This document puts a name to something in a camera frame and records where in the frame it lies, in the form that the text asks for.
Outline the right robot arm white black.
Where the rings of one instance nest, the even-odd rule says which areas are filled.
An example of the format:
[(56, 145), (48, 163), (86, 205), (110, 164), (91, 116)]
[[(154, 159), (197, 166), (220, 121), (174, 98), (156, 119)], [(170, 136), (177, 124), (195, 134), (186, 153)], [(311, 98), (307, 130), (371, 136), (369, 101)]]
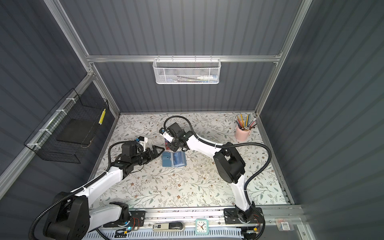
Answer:
[(195, 135), (192, 131), (185, 132), (177, 123), (168, 128), (161, 128), (159, 132), (169, 142), (169, 148), (172, 151), (193, 150), (214, 160), (220, 177), (231, 186), (239, 220), (242, 223), (248, 223), (252, 208), (244, 190), (246, 164), (234, 145), (214, 144)]

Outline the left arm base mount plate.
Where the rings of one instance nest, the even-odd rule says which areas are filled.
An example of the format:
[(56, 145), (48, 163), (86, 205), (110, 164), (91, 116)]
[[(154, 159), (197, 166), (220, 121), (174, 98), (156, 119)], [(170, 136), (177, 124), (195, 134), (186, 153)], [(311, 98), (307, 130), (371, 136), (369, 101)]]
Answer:
[(127, 217), (120, 218), (115, 222), (104, 224), (104, 228), (139, 228), (144, 225), (145, 211), (130, 211)]

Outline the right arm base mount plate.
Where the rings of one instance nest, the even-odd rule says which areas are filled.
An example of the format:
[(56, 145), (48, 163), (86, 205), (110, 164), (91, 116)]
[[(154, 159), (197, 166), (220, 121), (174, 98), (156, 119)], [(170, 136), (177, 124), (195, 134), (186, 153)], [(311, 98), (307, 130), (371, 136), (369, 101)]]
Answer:
[(261, 208), (249, 208), (247, 211), (242, 211), (238, 208), (224, 209), (225, 223), (227, 225), (235, 224), (253, 224), (260, 225), (263, 223), (264, 215)]

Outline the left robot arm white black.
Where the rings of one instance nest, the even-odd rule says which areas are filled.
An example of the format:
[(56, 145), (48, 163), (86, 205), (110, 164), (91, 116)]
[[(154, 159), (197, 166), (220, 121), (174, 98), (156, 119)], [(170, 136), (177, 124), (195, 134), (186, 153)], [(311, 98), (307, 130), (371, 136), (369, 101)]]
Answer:
[(111, 202), (105, 207), (90, 209), (90, 206), (110, 187), (134, 172), (135, 166), (144, 166), (160, 157), (165, 148), (145, 147), (141, 138), (119, 143), (122, 152), (113, 161), (108, 158), (108, 167), (99, 176), (69, 193), (61, 192), (54, 198), (43, 215), (47, 216), (43, 235), (55, 240), (81, 240), (88, 232), (98, 231), (105, 224), (125, 227), (135, 222), (129, 206)]

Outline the blue leather card holder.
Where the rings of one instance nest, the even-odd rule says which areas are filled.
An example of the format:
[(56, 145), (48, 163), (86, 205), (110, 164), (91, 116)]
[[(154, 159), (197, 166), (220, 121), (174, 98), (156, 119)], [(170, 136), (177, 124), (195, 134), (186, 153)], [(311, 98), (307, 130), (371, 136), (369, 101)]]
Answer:
[(166, 168), (179, 168), (187, 165), (185, 152), (163, 152), (162, 166)]

